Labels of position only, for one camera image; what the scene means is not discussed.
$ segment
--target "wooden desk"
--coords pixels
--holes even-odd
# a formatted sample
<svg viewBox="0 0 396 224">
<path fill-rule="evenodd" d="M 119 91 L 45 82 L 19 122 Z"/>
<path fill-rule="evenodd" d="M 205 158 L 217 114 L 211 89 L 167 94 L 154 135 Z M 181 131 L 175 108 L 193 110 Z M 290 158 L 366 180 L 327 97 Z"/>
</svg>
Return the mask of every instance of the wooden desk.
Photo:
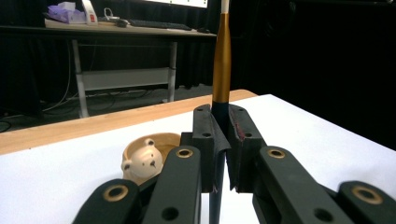
<svg viewBox="0 0 396 224">
<path fill-rule="evenodd" d="M 256 94 L 250 91 L 231 91 L 230 101 L 242 100 L 253 96 L 256 96 Z M 167 104 L 145 106 L 85 119 L 75 119 L 14 132 L 0 133 L 0 155 L 174 116 L 192 111 L 199 105 L 211 104 L 211 102 L 212 95 L 207 95 Z"/>
<path fill-rule="evenodd" d="M 198 33 L 196 30 L 169 30 L 155 29 L 145 27 L 133 27 L 127 25 L 125 28 L 115 25 L 97 25 L 90 26 L 87 24 L 66 24 L 58 21 L 45 20 L 46 27 L 56 30 L 70 31 L 89 31 L 89 32 L 111 32 L 122 34 L 147 34 L 147 35 L 167 35 L 167 36 L 196 36 L 196 37 L 215 37 L 212 34 Z M 115 70 L 115 71 L 90 71 L 83 72 L 80 66 L 79 50 L 77 39 L 72 40 L 73 54 L 76 67 L 76 79 L 78 86 L 78 99 L 80 104 L 80 116 L 87 118 L 89 116 L 85 91 L 116 89 L 124 87 L 138 87 L 147 85 L 168 85 L 167 102 L 175 99 L 175 81 L 176 81 L 176 62 L 177 62 L 177 41 L 170 42 L 170 59 L 169 67 L 153 69 L 133 69 L 133 70 Z"/>
<path fill-rule="evenodd" d="M 144 85 L 168 84 L 167 102 L 172 102 L 175 95 L 176 79 L 176 58 L 177 43 L 194 42 L 194 43 L 215 43 L 216 35 L 202 34 L 196 30 L 181 31 L 155 28 L 133 27 L 128 25 L 126 28 L 117 26 L 89 26 L 86 24 L 65 24 L 57 21 L 45 20 L 44 27 L 21 27 L 21 26 L 0 26 L 0 36 L 17 37 L 17 38 L 49 38 L 49 39 L 66 39 L 72 40 L 73 53 L 76 67 L 76 79 L 78 84 L 78 99 L 80 102 L 80 116 L 87 118 L 89 116 L 85 91 L 101 90 L 111 88 L 134 87 Z M 79 40 L 136 40 L 149 41 L 150 43 L 165 42 L 170 46 L 170 63 L 169 67 L 156 68 L 156 78 L 150 80 L 147 76 L 147 69 L 134 70 L 132 75 L 140 77 L 138 81 L 131 76 L 130 72 L 125 70 L 113 71 L 113 78 L 109 79 L 103 76 L 103 72 L 86 73 L 83 76 L 80 66 L 78 53 Z"/>
</svg>

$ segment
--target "floor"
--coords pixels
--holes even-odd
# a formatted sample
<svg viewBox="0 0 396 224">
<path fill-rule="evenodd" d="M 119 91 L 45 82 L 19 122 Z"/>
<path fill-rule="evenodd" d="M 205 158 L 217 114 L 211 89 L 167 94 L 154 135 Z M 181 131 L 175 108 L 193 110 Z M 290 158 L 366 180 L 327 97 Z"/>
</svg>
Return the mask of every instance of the floor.
<svg viewBox="0 0 396 224">
<path fill-rule="evenodd" d="M 175 90 L 175 101 L 212 94 L 212 87 L 199 85 L 186 89 Z M 167 98 L 167 89 L 128 90 L 87 95 L 90 116 L 102 115 L 121 110 L 133 109 L 147 105 L 163 104 Z M 71 119 L 79 119 L 79 101 L 77 96 L 70 97 L 60 104 L 43 105 L 44 118 L 32 118 L 22 115 L 2 117 L 0 133 L 11 132 L 24 128 L 51 124 Z"/>
</svg>

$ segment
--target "beige object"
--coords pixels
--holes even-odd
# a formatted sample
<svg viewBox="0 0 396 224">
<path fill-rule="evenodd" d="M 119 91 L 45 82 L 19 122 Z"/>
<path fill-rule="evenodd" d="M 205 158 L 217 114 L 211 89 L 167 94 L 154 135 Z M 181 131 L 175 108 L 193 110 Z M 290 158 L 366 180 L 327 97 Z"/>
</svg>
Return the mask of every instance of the beige object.
<svg viewBox="0 0 396 224">
<path fill-rule="evenodd" d="M 122 153 L 123 179 L 140 185 L 159 174 L 171 149 L 180 145 L 176 133 L 155 133 L 135 139 Z"/>
</svg>

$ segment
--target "cable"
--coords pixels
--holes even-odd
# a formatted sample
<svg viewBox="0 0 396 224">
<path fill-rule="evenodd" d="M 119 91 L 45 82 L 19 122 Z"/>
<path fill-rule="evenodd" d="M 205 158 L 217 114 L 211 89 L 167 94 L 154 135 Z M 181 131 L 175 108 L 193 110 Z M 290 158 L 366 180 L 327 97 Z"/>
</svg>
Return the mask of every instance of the cable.
<svg viewBox="0 0 396 224">
<path fill-rule="evenodd" d="M 56 104 L 56 105 L 54 105 L 54 106 L 52 106 L 50 108 L 43 109 L 43 112 L 49 111 L 49 110 L 57 107 L 58 105 L 61 105 L 63 103 L 64 99 L 66 98 L 67 93 L 69 93 L 70 79 L 71 79 L 71 71 L 70 71 L 71 70 L 70 69 L 70 67 L 71 67 L 71 54 L 70 54 L 69 42 L 67 42 L 67 40 L 66 40 L 66 44 L 67 44 L 67 55 L 68 55 L 68 59 L 69 59 L 69 78 L 67 80 L 66 92 L 64 93 L 64 97 L 62 98 L 62 100 L 60 102 L 58 102 L 58 104 Z"/>
</svg>

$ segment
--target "black backdrop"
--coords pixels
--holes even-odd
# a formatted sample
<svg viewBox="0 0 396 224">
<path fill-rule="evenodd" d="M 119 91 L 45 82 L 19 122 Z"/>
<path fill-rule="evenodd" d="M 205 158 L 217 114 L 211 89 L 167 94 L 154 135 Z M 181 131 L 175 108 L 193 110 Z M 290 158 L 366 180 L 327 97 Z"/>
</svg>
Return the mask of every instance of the black backdrop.
<svg viewBox="0 0 396 224">
<path fill-rule="evenodd" d="M 233 88 L 396 149 L 396 8 L 337 2 L 233 1 Z"/>
</svg>

